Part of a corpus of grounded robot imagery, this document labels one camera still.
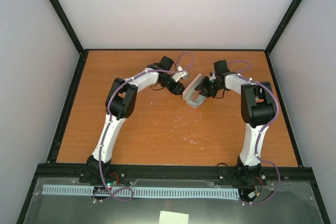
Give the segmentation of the pink glasses case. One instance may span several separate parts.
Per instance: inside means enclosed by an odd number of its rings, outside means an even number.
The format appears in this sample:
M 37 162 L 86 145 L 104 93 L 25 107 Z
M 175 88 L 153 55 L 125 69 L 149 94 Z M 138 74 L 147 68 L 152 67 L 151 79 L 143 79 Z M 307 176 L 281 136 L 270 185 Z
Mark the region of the pink glasses case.
M 196 91 L 196 87 L 201 83 L 202 78 L 203 75 L 199 73 L 195 79 L 185 88 L 182 94 L 182 98 L 186 104 L 194 109 L 200 106 L 206 98 L 205 96 L 201 95 L 199 91 Z

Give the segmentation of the transparent red sunglasses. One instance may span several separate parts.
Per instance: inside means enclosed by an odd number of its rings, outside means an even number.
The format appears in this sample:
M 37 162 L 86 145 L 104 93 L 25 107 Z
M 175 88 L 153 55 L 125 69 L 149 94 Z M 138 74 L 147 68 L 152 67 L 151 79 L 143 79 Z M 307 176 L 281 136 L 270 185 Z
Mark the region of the transparent red sunglasses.
M 194 91 L 190 98 L 189 101 L 192 104 L 202 104 L 204 101 L 205 97 L 201 94 L 200 91 Z

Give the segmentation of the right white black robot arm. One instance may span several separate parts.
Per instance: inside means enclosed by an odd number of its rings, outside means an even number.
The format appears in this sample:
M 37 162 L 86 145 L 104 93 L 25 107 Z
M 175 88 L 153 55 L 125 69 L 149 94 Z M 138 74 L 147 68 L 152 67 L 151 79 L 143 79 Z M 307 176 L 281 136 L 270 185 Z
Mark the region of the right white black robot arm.
M 219 91 L 234 91 L 240 95 L 240 111 L 246 125 L 235 177 L 248 180 L 259 176 L 264 138 L 279 114 L 279 104 L 271 84 L 247 79 L 239 72 L 230 71 L 226 60 L 219 60 L 214 63 L 214 71 L 198 81 L 193 89 L 196 104 L 206 98 L 216 98 Z

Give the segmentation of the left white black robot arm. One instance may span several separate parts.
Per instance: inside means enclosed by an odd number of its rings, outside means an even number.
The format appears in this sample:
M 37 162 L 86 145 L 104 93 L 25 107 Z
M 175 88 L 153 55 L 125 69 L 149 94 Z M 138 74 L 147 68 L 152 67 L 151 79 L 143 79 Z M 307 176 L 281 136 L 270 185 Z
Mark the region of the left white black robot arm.
M 106 116 L 103 130 L 96 148 L 87 159 L 92 179 L 100 184 L 108 180 L 113 147 L 123 124 L 135 109 L 138 93 L 158 83 L 171 94 L 181 95 L 185 88 L 180 80 L 187 77 L 186 69 L 164 56 L 160 62 L 148 65 L 130 78 L 114 80 L 105 102 Z

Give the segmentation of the pale yellow paper note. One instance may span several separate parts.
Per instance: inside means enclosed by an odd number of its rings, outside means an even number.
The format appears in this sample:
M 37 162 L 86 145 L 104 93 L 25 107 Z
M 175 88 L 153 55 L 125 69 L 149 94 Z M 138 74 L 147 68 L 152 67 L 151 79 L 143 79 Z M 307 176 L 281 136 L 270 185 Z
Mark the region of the pale yellow paper note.
M 159 224 L 188 224 L 188 221 L 188 214 L 160 211 Z

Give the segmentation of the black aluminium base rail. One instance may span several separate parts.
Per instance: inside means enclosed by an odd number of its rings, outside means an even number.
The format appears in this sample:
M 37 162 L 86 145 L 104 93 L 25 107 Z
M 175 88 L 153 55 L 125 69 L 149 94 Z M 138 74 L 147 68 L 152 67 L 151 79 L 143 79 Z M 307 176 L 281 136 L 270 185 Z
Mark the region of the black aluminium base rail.
M 34 174 L 38 178 L 77 178 L 81 183 L 101 184 L 101 177 L 85 164 L 39 164 Z M 204 180 L 218 185 L 251 185 L 256 178 L 277 181 L 275 168 L 263 167 L 258 175 L 239 178 L 237 169 L 226 166 L 159 166 L 159 165 L 110 165 L 104 176 L 106 182 L 117 178 L 124 185 L 138 179 L 152 180 Z

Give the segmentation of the right black frame post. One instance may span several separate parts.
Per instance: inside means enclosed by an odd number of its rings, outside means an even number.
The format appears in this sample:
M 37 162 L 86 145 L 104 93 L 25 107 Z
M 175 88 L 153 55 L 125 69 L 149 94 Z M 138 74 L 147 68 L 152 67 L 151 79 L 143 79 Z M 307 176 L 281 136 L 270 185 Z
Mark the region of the right black frame post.
M 280 37 L 283 35 L 286 27 L 290 23 L 291 19 L 293 18 L 294 14 L 296 13 L 297 9 L 299 8 L 301 2 L 303 0 L 292 0 L 289 7 L 287 8 L 283 18 L 281 19 L 279 25 L 277 26 L 274 34 L 272 35 L 269 43 L 265 49 L 265 55 L 270 56 L 271 52 L 275 48 L 277 42 L 279 41 Z

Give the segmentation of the black frame post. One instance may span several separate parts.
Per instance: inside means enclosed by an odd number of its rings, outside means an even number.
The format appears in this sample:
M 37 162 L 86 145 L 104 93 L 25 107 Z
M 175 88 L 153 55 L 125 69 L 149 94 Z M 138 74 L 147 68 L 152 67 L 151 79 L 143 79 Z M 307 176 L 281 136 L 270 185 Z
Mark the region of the black frame post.
M 291 19 L 293 18 L 294 14 L 296 13 L 297 9 L 299 8 L 301 2 L 303 0 L 292 0 L 289 7 L 287 8 L 283 18 L 281 19 L 279 25 L 277 26 L 274 34 L 272 35 L 269 43 L 265 49 L 265 55 L 270 56 L 271 52 L 275 48 L 277 42 L 279 41 L 280 37 L 283 35 L 286 27 L 290 23 Z
M 64 29 L 66 30 L 71 42 L 73 43 L 75 49 L 77 52 L 81 55 L 84 52 L 84 48 L 81 44 L 81 42 L 78 39 L 78 36 L 76 35 L 61 3 L 59 0 L 49 0 L 51 3 L 55 13 L 57 14 L 59 20 L 61 21 Z

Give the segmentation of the left black frame post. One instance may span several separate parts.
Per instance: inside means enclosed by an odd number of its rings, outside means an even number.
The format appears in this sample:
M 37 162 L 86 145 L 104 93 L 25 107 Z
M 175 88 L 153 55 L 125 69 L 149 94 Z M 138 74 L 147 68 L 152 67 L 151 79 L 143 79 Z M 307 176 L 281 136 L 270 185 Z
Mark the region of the left black frame post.
M 57 14 L 59 20 L 61 21 L 64 29 L 66 30 L 71 42 L 73 43 L 75 49 L 77 52 L 81 55 L 84 52 L 84 48 L 81 44 L 81 42 L 78 39 L 78 36 L 76 35 L 61 3 L 59 0 L 49 0 L 51 3 L 55 13 Z

